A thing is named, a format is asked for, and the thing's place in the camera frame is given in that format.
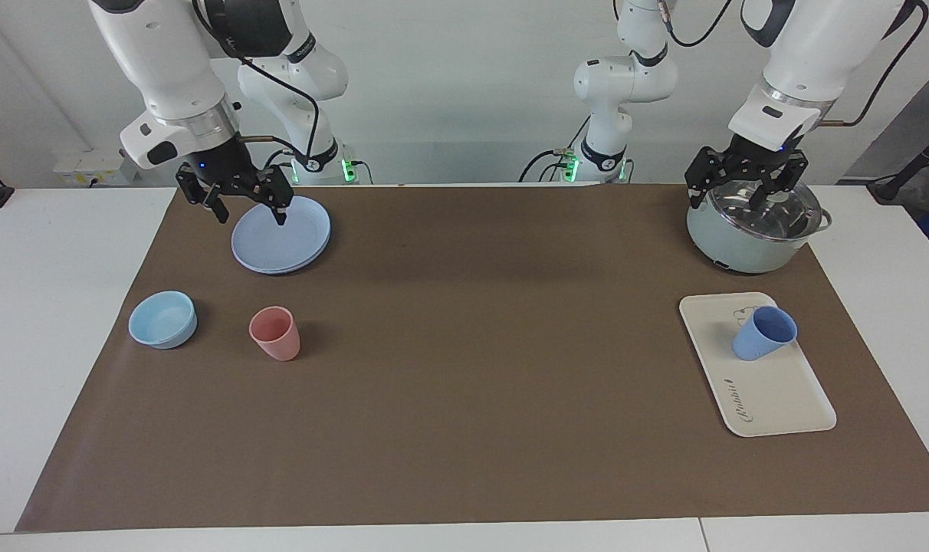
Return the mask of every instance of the light blue bowl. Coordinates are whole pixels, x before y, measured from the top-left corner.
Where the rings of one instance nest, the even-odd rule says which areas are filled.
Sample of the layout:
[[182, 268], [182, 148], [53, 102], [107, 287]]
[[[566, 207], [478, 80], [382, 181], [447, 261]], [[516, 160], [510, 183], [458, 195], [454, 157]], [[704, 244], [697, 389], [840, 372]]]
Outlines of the light blue bowl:
[[195, 305], [182, 292], [161, 292], [141, 301], [127, 329], [134, 341], [155, 349], [174, 349], [189, 341], [199, 325]]

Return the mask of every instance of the brown tablecloth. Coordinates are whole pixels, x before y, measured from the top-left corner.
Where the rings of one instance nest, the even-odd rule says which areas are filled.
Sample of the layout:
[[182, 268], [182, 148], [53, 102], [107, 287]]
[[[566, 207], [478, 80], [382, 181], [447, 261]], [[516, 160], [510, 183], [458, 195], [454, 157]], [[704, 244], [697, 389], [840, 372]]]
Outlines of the brown tablecloth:
[[[332, 242], [283, 277], [176, 196], [19, 531], [929, 511], [929, 455], [808, 248], [722, 272], [681, 186], [304, 195]], [[201, 322], [157, 352], [127, 318], [166, 289]], [[725, 429], [678, 303], [744, 291], [795, 315], [835, 430]], [[293, 363], [248, 339], [271, 304]]]

